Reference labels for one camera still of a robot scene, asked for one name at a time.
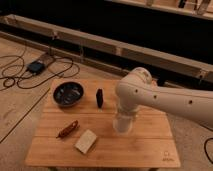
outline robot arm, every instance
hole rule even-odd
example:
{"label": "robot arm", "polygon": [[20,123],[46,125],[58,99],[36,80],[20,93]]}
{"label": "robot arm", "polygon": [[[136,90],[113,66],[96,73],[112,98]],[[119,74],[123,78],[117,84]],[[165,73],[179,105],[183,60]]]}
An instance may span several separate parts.
{"label": "robot arm", "polygon": [[152,77],[144,68],[136,68],[116,86],[119,97],[114,128],[130,129],[140,105],[182,116],[213,128],[213,92],[165,88],[151,85]]}

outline wooden table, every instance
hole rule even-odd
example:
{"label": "wooden table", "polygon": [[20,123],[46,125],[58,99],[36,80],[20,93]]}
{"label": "wooden table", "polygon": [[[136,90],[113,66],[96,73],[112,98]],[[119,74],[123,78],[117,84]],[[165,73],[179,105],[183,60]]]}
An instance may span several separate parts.
{"label": "wooden table", "polygon": [[[85,93],[78,104],[62,109],[53,101],[52,92],[66,81],[80,83]],[[121,135],[114,131],[112,120],[116,113],[116,83],[117,80],[54,80],[26,164],[47,167],[180,167],[164,112],[142,106],[131,132]],[[98,109],[96,104],[98,88],[104,93],[102,109]],[[75,120],[81,125],[78,131],[64,140],[55,138],[60,130]],[[83,155],[74,144],[87,129],[99,138]]]}

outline gray floor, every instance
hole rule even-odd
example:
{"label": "gray floor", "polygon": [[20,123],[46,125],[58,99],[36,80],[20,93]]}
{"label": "gray floor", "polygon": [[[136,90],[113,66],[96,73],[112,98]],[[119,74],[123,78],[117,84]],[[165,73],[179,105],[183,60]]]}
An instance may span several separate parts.
{"label": "gray floor", "polygon": [[[8,54],[21,54],[23,46],[14,42],[0,38],[0,56]],[[25,54],[27,62],[38,57],[42,52],[36,49],[28,48]],[[81,72],[75,78],[120,78],[119,76],[106,73],[88,66],[79,64]],[[48,76],[48,73],[41,76],[42,80]],[[17,123],[17,121],[30,109],[30,107],[38,100],[51,81],[35,90],[20,90],[11,88],[7,91],[0,92],[0,136],[3,137]],[[12,171],[45,171],[47,168],[33,168],[25,165],[24,160],[30,147],[36,125],[39,121],[44,100],[22,120],[22,122],[14,129],[14,131],[0,144],[0,170]],[[181,160],[180,169],[159,169],[159,171],[212,171],[211,165],[203,150],[205,139],[213,137],[213,133],[206,129],[187,121],[185,119],[168,115],[172,132],[176,141],[178,153]],[[209,143],[209,153],[213,157],[213,142]],[[59,170],[109,170],[109,169],[73,169],[59,168]],[[130,169],[110,169],[126,171]]]}

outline black device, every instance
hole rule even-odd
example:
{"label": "black device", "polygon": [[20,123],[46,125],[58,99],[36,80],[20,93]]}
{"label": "black device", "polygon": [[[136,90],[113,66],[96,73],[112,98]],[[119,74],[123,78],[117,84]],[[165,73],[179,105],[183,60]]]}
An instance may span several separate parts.
{"label": "black device", "polygon": [[38,75],[42,73],[47,67],[49,67],[55,58],[47,53],[42,54],[37,60],[33,61],[27,66],[27,71],[32,74]]}
{"label": "black device", "polygon": [[98,89],[97,93],[96,93],[96,100],[97,100],[97,105],[98,108],[101,108],[103,105],[103,90],[102,89]]}

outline white sponge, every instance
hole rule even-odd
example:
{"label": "white sponge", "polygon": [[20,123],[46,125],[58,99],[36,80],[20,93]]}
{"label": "white sponge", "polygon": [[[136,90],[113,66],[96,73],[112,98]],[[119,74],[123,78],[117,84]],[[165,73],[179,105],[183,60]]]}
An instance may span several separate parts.
{"label": "white sponge", "polygon": [[75,144],[75,147],[82,153],[86,154],[96,139],[97,135],[90,130],[86,130]]}

